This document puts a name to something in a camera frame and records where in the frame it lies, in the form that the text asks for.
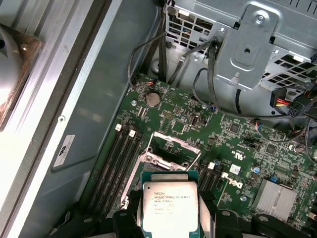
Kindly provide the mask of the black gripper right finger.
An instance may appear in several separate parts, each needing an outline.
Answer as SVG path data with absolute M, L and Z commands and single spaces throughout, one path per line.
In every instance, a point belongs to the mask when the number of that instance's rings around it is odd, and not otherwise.
M 297 238 L 299 231 L 279 219 L 255 214 L 250 222 L 234 211 L 218 209 L 213 194 L 199 192 L 199 221 L 207 238 Z

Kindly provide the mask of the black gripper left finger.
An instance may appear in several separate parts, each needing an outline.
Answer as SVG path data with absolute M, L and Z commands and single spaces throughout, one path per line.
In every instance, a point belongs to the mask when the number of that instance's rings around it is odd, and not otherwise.
M 138 224 L 141 211 L 141 190 L 132 191 L 127 209 L 116 211 L 112 217 L 99 219 L 82 215 L 61 225 L 53 233 L 54 238 L 143 238 L 144 232 Z

